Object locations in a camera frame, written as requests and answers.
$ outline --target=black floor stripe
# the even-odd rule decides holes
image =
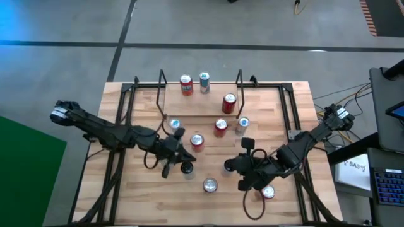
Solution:
[[[117,47],[114,42],[48,42],[48,41],[14,41],[0,40],[0,45],[39,46],[39,47]]]
[[[211,50],[282,50],[282,51],[317,51],[327,52],[382,52],[402,53],[404,48],[384,47],[309,47],[309,46],[279,46],[279,45],[231,45],[231,44],[137,44],[126,43],[127,48],[144,49],[211,49]]]
[[[121,36],[119,37],[118,47],[116,48],[111,67],[109,69],[107,82],[114,81],[116,69],[118,67],[119,59],[121,58],[122,48],[124,47],[126,35],[128,34],[129,25],[130,25],[131,19],[132,19],[134,4],[136,3],[136,1],[137,0],[131,0],[131,4],[129,5],[128,12],[126,13],[124,26],[122,28]]]

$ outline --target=desk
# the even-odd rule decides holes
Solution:
[[[309,131],[318,125],[309,84],[308,82],[293,82],[292,84],[302,129]],[[105,85],[98,112],[99,117],[111,122],[115,121],[121,86],[122,83]],[[160,100],[163,100],[163,96],[164,89],[160,92]],[[278,90],[244,88],[244,97],[246,103],[242,115],[251,120],[245,136],[254,138],[256,148],[264,148],[268,153],[286,143],[287,136]],[[155,88],[136,90],[133,125],[157,128],[161,115],[155,104],[156,98],[157,90]],[[171,169],[168,179],[164,179],[161,177],[162,168],[160,166],[154,170],[147,170],[143,166],[143,151],[137,148],[126,150],[115,224],[268,225],[302,223],[293,176],[286,179],[276,178],[271,183],[276,190],[276,196],[266,203],[264,216],[259,221],[248,219],[242,209],[243,192],[237,190],[240,176],[234,173],[230,178],[223,178],[220,174],[226,159],[245,152],[241,148],[241,138],[237,137],[232,130],[235,117],[228,118],[230,130],[222,139],[213,137],[215,119],[216,117],[180,117],[186,129],[183,139],[184,146],[197,158],[197,161],[194,162],[196,177],[193,180],[184,180],[179,165]],[[190,148],[189,138],[195,132],[202,133],[205,137],[206,147],[202,153],[194,153]],[[100,148],[99,144],[92,144],[89,155],[99,151]],[[105,151],[87,161],[73,221],[82,218],[100,195],[107,157],[108,152]],[[341,219],[342,215],[326,153],[313,149],[309,153],[308,160],[318,196],[333,215]],[[150,156],[148,162],[151,165],[154,159]],[[218,190],[214,194],[206,195],[202,190],[202,182],[206,177],[214,177],[218,181]],[[253,195],[254,193],[249,193],[247,197],[247,208],[252,216],[257,216],[261,210],[261,201]],[[308,216],[311,218],[310,202],[306,193],[305,201]],[[110,199],[107,201],[105,210],[106,218],[109,214],[109,203]]]

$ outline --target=soda can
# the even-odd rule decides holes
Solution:
[[[235,134],[243,136],[246,133],[247,127],[250,125],[250,120],[247,117],[241,117],[237,127],[235,128]]]
[[[223,103],[222,103],[222,111],[225,114],[231,114],[234,111],[235,107],[235,101],[237,101],[237,98],[235,97],[234,94],[227,94],[223,97]]]
[[[222,176],[229,177],[232,175],[233,171],[232,160],[226,160],[223,165]]]
[[[205,139],[203,138],[203,136],[201,134],[195,134],[191,137],[191,145],[192,145],[192,149],[199,153],[203,151],[204,148],[204,141]]]
[[[183,95],[189,96],[194,93],[193,81],[190,75],[182,75],[179,82],[181,84],[181,91]]]
[[[201,82],[201,92],[206,94],[210,91],[210,75],[209,73],[201,73],[199,75]]]
[[[263,189],[261,189],[261,192],[264,196],[264,199],[272,199],[275,196],[275,188],[272,185],[265,186]],[[259,191],[257,191],[256,196],[261,197]]]
[[[181,122],[178,119],[171,119],[170,120],[170,128],[172,133],[175,133],[177,129],[181,127]]]
[[[181,172],[186,180],[195,178],[194,165],[190,161],[185,161],[181,164]]]
[[[224,119],[217,119],[215,122],[215,130],[213,131],[213,134],[217,138],[222,138],[223,136],[226,135],[226,130],[227,130],[227,121]]]
[[[203,181],[203,190],[207,193],[214,193],[217,190],[217,181],[214,178],[206,178]]]

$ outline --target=wood plank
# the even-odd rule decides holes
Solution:
[[[318,125],[312,96],[307,82],[293,82],[295,99],[304,130],[311,130]],[[121,83],[107,83],[100,105],[99,116],[110,121],[115,120]],[[246,137],[256,139],[256,148],[263,148],[268,153],[287,142],[283,114],[278,90],[274,88],[246,88],[246,104],[242,115],[249,117],[251,125]],[[132,123],[150,128],[157,128],[161,116],[155,106],[156,89],[138,89],[135,94]],[[292,126],[290,104],[287,97],[288,112]],[[237,190],[240,176],[221,175],[223,162],[245,152],[241,148],[241,138],[234,134],[234,117],[227,117],[230,128],[224,138],[213,136],[213,123],[216,117],[179,117],[185,126],[183,138],[185,148],[195,157],[195,178],[185,180],[176,165],[168,179],[161,177],[162,167],[147,170],[143,166],[144,152],[138,148],[126,153],[120,197],[117,207],[116,224],[301,224],[299,205],[293,176],[285,179],[276,178],[272,185],[276,190],[274,199],[266,202],[265,215],[258,221],[251,221],[242,209],[243,192]],[[206,148],[202,153],[191,150],[189,138],[194,133],[202,133],[206,139]],[[99,151],[99,144],[92,144],[90,154]],[[93,156],[86,164],[74,220],[78,220],[91,208],[100,194],[104,180],[108,152]],[[154,162],[150,156],[148,162]],[[338,199],[328,166],[327,156],[323,151],[313,149],[308,157],[314,188],[325,206],[337,217],[342,218]],[[218,190],[214,194],[205,194],[202,182],[206,177],[218,181]],[[309,198],[305,193],[309,217],[312,216]],[[253,192],[247,195],[247,208],[252,216],[261,210],[261,202]],[[105,218],[109,215],[109,204]]]
[[[184,96],[181,93],[179,83],[167,84],[165,87],[164,113],[168,116],[237,116],[238,105],[230,114],[222,112],[223,97],[233,93],[237,97],[237,85],[235,83],[218,84],[211,83],[210,92],[200,92],[200,84],[194,83],[194,93]]]

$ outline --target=keyboard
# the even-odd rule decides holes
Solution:
[[[404,170],[373,168],[380,204],[404,206]]]

